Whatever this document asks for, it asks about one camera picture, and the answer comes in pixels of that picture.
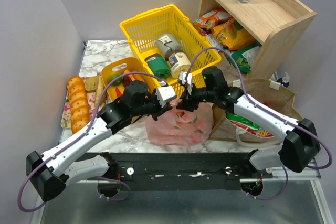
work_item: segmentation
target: red pepper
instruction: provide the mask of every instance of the red pepper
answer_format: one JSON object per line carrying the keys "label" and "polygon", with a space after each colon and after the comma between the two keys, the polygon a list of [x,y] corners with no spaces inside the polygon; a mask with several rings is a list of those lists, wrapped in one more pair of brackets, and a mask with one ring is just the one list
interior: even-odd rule
{"label": "red pepper", "polygon": [[120,92],[120,90],[118,89],[118,87],[116,87],[115,89],[116,91],[116,94],[117,94],[117,97],[121,97],[122,96],[122,93]]}

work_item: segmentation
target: purple cable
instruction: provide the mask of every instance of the purple cable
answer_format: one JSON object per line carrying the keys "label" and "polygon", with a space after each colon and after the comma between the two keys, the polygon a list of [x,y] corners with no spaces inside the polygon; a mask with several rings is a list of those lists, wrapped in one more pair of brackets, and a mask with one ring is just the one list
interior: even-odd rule
{"label": "purple cable", "polygon": [[100,195],[101,198],[104,198],[104,199],[107,199],[107,200],[110,200],[110,201],[123,201],[123,200],[126,200],[131,195],[131,188],[125,182],[123,182],[121,180],[112,179],[112,178],[104,178],[104,177],[97,177],[97,178],[102,179],[102,180],[107,180],[107,181],[119,183],[119,184],[125,186],[128,190],[128,194],[125,197],[119,198],[119,199],[113,199],[113,198],[106,197],[104,194],[101,194],[99,192],[99,195]]}
{"label": "purple cable", "polygon": [[271,199],[279,198],[286,191],[287,186],[288,186],[288,180],[289,180],[286,168],[282,167],[282,169],[285,171],[285,174],[286,174],[286,183],[285,183],[285,186],[283,187],[282,191],[279,192],[277,195],[274,195],[274,196],[271,196],[271,197],[267,197],[267,198],[253,196],[250,193],[246,193],[246,195],[249,196],[249,197],[251,197],[251,198],[253,198],[253,199],[259,199],[259,200],[271,200]]}
{"label": "purple cable", "polygon": [[295,125],[295,124],[293,124],[293,123],[291,123],[291,122],[286,121],[286,120],[283,119],[282,117],[280,117],[280,116],[274,114],[273,112],[267,110],[266,108],[263,108],[263,107],[259,106],[258,104],[256,104],[256,103],[249,97],[249,95],[248,95],[248,93],[247,93],[247,91],[246,91],[245,85],[244,85],[244,80],[243,80],[242,73],[240,72],[237,63],[235,62],[235,60],[232,58],[231,55],[229,55],[226,51],[222,50],[221,48],[217,48],[217,47],[207,47],[207,48],[202,49],[202,50],[195,56],[195,58],[193,59],[193,61],[191,62],[191,65],[190,65],[190,67],[189,67],[189,69],[188,69],[188,72],[187,72],[187,75],[186,75],[186,77],[185,77],[185,80],[186,80],[186,81],[187,81],[187,76],[188,76],[188,74],[190,73],[191,68],[192,68],[194,62],[196,61],[196,59],[200,56],[201,53],[203,53],[203,52],[205,52],[205,51],[207,51],[207,50],[209,50],[209,49],[219,50],[219,51],[221,51],[222,53],[224,53],[227,57],[230,58],[230,60],[232,61],[233,65],[235,66],[235,68],[236,68],[237,71],[238,71],[239,78],[240,78],[240,81],[241,81],[241,83],[242,83],[241,87],[242,87],[242,89],[243,89],[244,95],[246,96],[246,98],[249,100],[250,103],[252,103],[254,106],[260,108],[262,111],[264,111],[264,112],[270,114],[271,116],[273,116],[273,117],[275,117],[275,118],[281,120],[281,121],[284,122],[285,124],[289,124],[290,126],[295,127],[295,128],[297,128],[297,129],[299,129],[299,130],[305,132],[305,133],[308,134],[309,136],[315,138],[315,140],[316,140],[317,142],[319,142],[319,143],[323,146],[323,148],[325,149],[325,151],[327,152],[327,155],[328,155],[328,157],[329,157],[329,161],[327,162],[327,164],[322,165],[322,166],[311,166],[311,165],[307,165],[308,168],[311,168],[311,169],[326,169],[326,168],[328,168],[329,166],[331,166],[331,164],[332,164],[332,154],[331,154],[331,151],[330,151],[329,148],[326,146],[326,144],[325,144],[324,142],[322,142],[322,140],[319,139],[319,137],[315,136],[313,133],[307,131],[306,129],[304,129],[304,128],[298,126],[298,125]]}
{"label": "purple cable", "polygon": [[[162,81],[162,79],[160,79],[159,77],[157,76],[154,76],[150,73],[145,73],[145,72],[130,72],[130,73],[124,73],[124,74],[121,74],[120,76],[114,78],[103,90],[103,92],[101,93],[100,95],[100,98],[99,98],[99,101],[98,101],[98,104],[101,103],[101,100],[102,100],[102,97],[103,97],[103,94],[105,94],[105,92],[107,91],[107,89],[115,82],[117,81],[118,79],[120,78],[123,78],[125,76],[129,76],[131,74],[142,74],[142,75],[145,75],[145,76],[150,76],[150,77],[153,77],[153,78],[156,78],[159,82]],[[96,119],[96,116],[97,116],[97,113],[98,113],[98,108],[99,106],[97,106],[95,108],[95,112],[93,113],[93,119],[91,120],[87,130],[86,130],[86,133],[89,132],[89,130],[91,129],[93,123],[95,122],[95,119]],[[58,152],[55,153],[55,157],[57,157],[59,154],[61,154],[63,151],[65,151],[66,149],[70,148],[71,146],[73,146],[74,144],[76,144],[79,140],[81,140],[83,137],[85,136],[85,133],[81,134],[78,138],[76,138],[74,141],[72,141],[70,144],[68,144],[67,146],[63,147],[62,149],[60,149]],[[25,189],[27,183],[29,182],[29,180],[37,173],[38,170],[40,170],[45,164],[47,164],[49,161],[52,160],[52,157],[49,157],[47,158],[45,161],[43,161],[39,166],[37,166],[27,177],[26,179],[24,180],[24,182],[22,183],[20,189],[19,189],[19,193],[18,193],[18,196],[17,196],[17,205],[19,207],[19,209],[22,211],[22,212],[34,212],[38,209],[40,209],[41,207],[43,207],[46,203],[43,202],[40,206],[36,207],[36,208],[32,208],[32,209],[27,209],[25,208],[23,205],[22,205],[22,193],[23,193],[23,190]],[[125,185],[129,190],[129,186],[126,185],[126,183],[120,181],[121,184]]]}

